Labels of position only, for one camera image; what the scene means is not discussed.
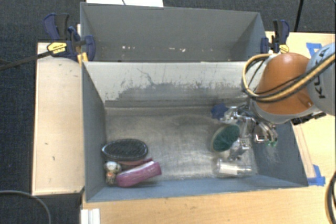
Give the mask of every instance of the small white object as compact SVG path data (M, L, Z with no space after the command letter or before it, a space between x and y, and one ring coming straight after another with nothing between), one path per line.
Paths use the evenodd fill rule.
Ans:
M100 224L100 209L82 209L80 212L81 224Z
M104 168L107 172L113 172L115 174L121 171L120 164L116 162L106 162L104 164Z

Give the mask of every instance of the green object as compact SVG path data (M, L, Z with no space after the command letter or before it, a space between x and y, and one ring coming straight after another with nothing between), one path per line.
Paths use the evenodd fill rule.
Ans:
M239 133L240 129L235 124L219 128L212 138L212 148L218 152L230 149L232 144L239 138Z

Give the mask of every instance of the gray bin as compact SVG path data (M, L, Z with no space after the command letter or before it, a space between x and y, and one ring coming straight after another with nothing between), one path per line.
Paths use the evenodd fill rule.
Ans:
M97 43L95 61L82 70L87 202L308 185L290 124L277 127L276 147L243 155L254 175L213 173L209 142L220 123L211 108L246 101L240 78L265 35L259 14L82 3L81 26ZM118 138L143 140L162 175L107 186L101 148Z

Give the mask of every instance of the blue tape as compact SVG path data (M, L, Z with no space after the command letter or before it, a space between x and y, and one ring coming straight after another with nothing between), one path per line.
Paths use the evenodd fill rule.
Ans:
M319 50L322 48L322 44L320 43L306 43L306 47L309 50L310 56L313 56L316 52L316 50Z
M309 186L324 186L326 184L325 177L321 176L320 168L313 164L316 177L307 178Z

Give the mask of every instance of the bin floor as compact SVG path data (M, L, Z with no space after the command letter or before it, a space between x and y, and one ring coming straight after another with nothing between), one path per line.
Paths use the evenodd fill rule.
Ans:
M107 142L136 138L146 143L148 157L158 161L162 170L152 181L214 177L217 158L228 155L210 150L211 138L221 122L204 114L153 114L143 116L139 110L139 116L117 116L114 109L106 109ZM252 150L241 161L256 170Z

